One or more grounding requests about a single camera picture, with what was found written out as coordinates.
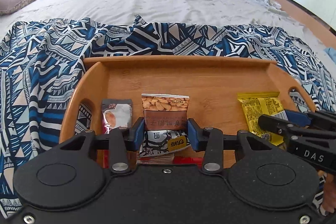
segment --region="snack bag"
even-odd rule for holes
[[[188,96],[142,94],[145,132],[140,157],[164,155],[190,145],[187,134]]]
[[[140,157],[139,154],[136,156],[136,163],[137,164],[159,164],[159,165],[164,165],[164,164],[173,164],[174,160],[174,153],[170,154],[164,154],[161,156],[156,156],[156,157]]]
[[[101,104],[103,113],[103,134],[109,134],[117,127],[132,126],[132,100],[104,99]],[[109,151],[103,151],[103,168],[109,166]]]
[[[258,118],[262,114],[266,114],[279,119],[288,120],[286,112],[280,100],[277,98],[278,96],[279,92],[238,94],[238,100],[242,104],[249,131],[277,146],[283,143],[283,137],[262,130],[258,125]]]

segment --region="barcode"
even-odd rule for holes
[[[281,111],[281,112],[279,112],[278,114],[274,114],[272,116],[275,117],[275,118],[278,118],[278,119],[282,119],[282,120],[288,121],[288,117],[287,117],[286,112],[284,110]]]

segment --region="circular recessed panel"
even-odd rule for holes
[[[14,174],[20,198],[38,208],[59,209],[79,205],[103,187],[103,169],[77,151],[54,150],[36,157]]]
[[[67,164],[50,164],[42,167],[37,178],[49,186],[60,186],[71,182],[76,177],[76,169]]]
[[[279,150],[252,153],[235,163],[228,180],[247,203],[267,208],[291,208],[311,201],[319,186],[316,170]]]
[[[257,177],[268,185],[283,186],[295,179],[295,172],[286,165],[266,164],[257,169]]]

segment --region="wooden tray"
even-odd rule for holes
[[[88,71],[73,93],[61,127],[60,142],[71,138],[81,103],[92,112],[91,129],[102,131],[101,102],[105,98],[133,100],[133,122],[143,116],[141,93],[188,95],[188,117],[200,127],[212,126],[235,135],[248,129],[238,93],[279,91],[283,107],[296,110],[289,91],[296,89],[311,110],[315,104],[301,85],[276,62],[210,56],[127,56],[86,58]],[[189,147],[176,155],[202,156]],[[235,163],[224,152],[224,165]]]

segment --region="metal screw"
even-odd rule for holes
[[[128,168],[128,165],[124,162],[117,162],[112,165],[112,169],[115,171],[125,171]]]
[[[308,224],[310,222],[310,216],[303,216],[300,218],[300,224]]]
[[[204,169],[206,171],[217,171],[220,169],[220,166],[219,164],[217,163],[214,163],[214,162],[209,162],[208,164],[205,164],[204,165]]]
[[[35,218],[31,215],[25,215],[23,217],[23,221],[27,224],[33,224],[33,223],[35,223]]]
[[[173,170],[171,169],[163,169],[162,172],[165,174],[171,174]]]

